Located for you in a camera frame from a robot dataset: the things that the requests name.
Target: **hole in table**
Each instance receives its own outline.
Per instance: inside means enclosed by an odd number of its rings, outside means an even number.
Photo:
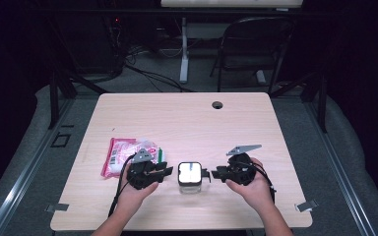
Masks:
[[[223,107],[222,102],[220,102],[220,101],[214,101],[213,102],[213,108],[221,109],[222,107]]]

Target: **hand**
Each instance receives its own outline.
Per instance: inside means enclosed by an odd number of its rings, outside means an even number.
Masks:
[[[263,168],[262,162],[251,158],[253,163]],[[241,195],[245,202],[253,207],[263,220],[266,235],[268,236],[291,236],[292,232],[284,221],[281,212],[275,206],[269,190],[269,183],[260,173],[256,173],[253,181],[247,186],[226,180],[226,185],[235,193]]]
[[[143,200],[158,187],[158,182],[154,182],[145,189],[136,190],[134,187],[127,184],[127,173],[129,168],[130,164],[125,166],[121,188],[125,185],[126,186],[119,195],[115,212],[94,232],[93,235],[120,235],[125,225],[140,208]]]
[[[127,184],[127,174],[130,164],[125,166],[124,176],[121,182],[121,188]],[[154,182],[145,189],[137,190],[131,185],[127,184],[121,195],[118,198],[118,204],[115,211],[123,211],[132,213],[134,215],[137,210],[140,208],[143,200],[150,195],[158,187],[158,182]]]
[[[263,168],[263,163],[258,159],[252,157],[251,161]],[[229,179],[227,179],[225,183],[232,191],[241,195],[248,205],[256,210],[262,208],[262,206],[273,204],[269,184],[266,178],[260,173],[256,173],[253,181],[247,186],[238,185]]]

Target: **pink package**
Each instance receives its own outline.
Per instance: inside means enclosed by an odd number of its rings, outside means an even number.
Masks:
[[[158,146],[155,143],[150,141],[137,141],[136,139],[112,138],[109,145],[109,152],[100,175],[105,178],[118,177],[127,158],[135,154],[141,148],[147,150],[154,157],[154,164],[158,162]]]

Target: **left hand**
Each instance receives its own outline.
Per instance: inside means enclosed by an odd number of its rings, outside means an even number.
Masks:
[[[127,183],[127,174],[130,164],[125,166],[124,176],[122,177],[121,188]],[[158,187],[158,182],[154,182],[145,189],[137,190],[130,184],[125,186],[118,198],[118,204],[115,211],[125,211],[134,215],[140,208],[143,200]]]

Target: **wooden table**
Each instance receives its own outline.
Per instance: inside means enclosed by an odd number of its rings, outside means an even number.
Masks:
[[[219,101],[222,109],[213,108]],[[144,138],[165,152],[173,173],[144,201],[126,230],[209,230],[263,228],[258,214],[221,180],[203,180],[202,192],[179,193],[177,166],[198,161],[214,170],[226,165],[235,146],[262,145],[248,152],[260,159],[276,192],[276,205],[290,227],[308,227],[309,212],[275,111],[265,93],[103,94],[85,133],[56,211],[55,231],[95,230],[107,218],[118,179],[99,173],[111,138]]]

